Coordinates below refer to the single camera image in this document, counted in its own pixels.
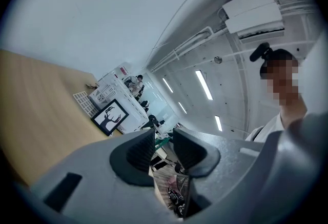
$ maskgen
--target wooden tabletop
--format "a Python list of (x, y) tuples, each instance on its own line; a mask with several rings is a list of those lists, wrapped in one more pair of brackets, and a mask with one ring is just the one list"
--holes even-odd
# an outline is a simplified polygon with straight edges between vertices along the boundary
[(72, 96), (93, 91), (85, 86), (97, 82), (91, 73), (0, 50), (0, 74), (1, 147), (27, 185), (76, 149), (107, 139)]

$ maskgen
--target office room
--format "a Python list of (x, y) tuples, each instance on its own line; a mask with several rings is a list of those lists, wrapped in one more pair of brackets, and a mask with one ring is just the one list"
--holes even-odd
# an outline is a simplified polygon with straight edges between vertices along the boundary
[(313, 214), (328, 150), (326, 1), (4, 2), (8, 210), (117, 224)]

